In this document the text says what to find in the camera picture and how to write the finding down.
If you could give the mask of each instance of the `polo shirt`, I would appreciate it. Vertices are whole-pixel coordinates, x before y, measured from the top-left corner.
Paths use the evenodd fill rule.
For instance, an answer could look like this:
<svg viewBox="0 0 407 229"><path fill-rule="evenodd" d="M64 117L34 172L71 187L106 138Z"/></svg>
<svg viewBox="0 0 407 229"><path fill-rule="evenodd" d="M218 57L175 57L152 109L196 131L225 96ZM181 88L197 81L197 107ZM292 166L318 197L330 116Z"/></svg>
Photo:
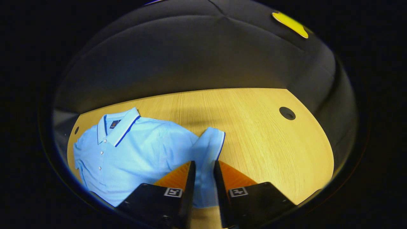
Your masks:
<svg viewBox="0 0 407 229"><path fill-rule="evenodd" d="M117 207L141 183L153 184L195 161L193 204L218 205L214 161L225 133L208 127L196 136L180 125L141 117L136 108L106 114L74 143L75 167L89 191Z"/></svg>

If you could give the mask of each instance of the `shirt collar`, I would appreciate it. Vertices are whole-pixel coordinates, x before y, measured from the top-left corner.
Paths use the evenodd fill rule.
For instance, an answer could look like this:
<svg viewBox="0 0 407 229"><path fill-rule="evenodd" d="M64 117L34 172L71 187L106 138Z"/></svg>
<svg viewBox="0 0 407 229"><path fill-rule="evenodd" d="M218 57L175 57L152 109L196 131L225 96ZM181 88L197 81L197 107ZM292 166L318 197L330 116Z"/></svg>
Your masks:
<svg viewBox="0 0 407 229"><path fill-rule="evenodd" d="M130 129L134 121L136 121L139 117L140 114L135 107L121 113L103 115L97 126L98 144L106 140L106 142L109 142L116 147L121 139L124 137L124 135L127 133L127 131ZM106 132L107 119L121 119L121 121L116 125L116 127L110 132L109 135L107 135Z"/></svg>

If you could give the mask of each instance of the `wooden table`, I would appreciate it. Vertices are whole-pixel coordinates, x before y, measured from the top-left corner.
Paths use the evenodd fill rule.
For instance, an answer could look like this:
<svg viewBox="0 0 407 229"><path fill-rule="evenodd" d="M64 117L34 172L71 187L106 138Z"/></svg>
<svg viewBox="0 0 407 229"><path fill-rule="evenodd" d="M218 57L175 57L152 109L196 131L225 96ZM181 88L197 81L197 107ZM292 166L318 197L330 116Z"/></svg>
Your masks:
<svg viewBox="0 0 407 229"><path fill-rule="evenodd" d="M296 118L284 118L279 111L282 106L290 108ZM258 183L270 181L295 204L323 188L332 177L328 139L294 95L286 89L231 88L159 95L81 114L68 142L68 164L79 180L73 143L104 114L133 107L142 117L173 121L197 136L208 126L224 131L219 160ZM192 228L221 228L219 207L194 209Z"/></svg>

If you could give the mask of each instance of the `shirt label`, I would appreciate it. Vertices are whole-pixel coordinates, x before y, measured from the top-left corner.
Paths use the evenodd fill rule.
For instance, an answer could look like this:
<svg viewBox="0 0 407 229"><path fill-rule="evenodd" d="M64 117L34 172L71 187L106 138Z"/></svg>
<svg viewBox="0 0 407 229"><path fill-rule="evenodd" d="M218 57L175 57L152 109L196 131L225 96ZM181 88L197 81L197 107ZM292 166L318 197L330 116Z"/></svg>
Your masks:
<svg viewBox="0 0 407 229"><path fill-rule="evenodd" d="M110 129L114 129L120 121L121 120L113 121L112 124L110 125Z"/></svg>

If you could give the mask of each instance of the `light blue polo shirt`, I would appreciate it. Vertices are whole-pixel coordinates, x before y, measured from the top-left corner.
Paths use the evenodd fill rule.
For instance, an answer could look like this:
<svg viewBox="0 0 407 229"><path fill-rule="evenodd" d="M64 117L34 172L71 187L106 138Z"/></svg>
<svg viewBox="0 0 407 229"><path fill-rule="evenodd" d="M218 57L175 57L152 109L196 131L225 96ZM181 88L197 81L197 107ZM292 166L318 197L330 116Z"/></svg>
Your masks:
<svg viewBox="0 0 407 229"><path fill-rule="evenodd" d="M141 183L153 184L195 161L194 207L218 205L214 161L225 133L208 127L196 136L180 125L140 117L136 108L104 115L74 143L75 167L83 185L118 206Z"/></svg>

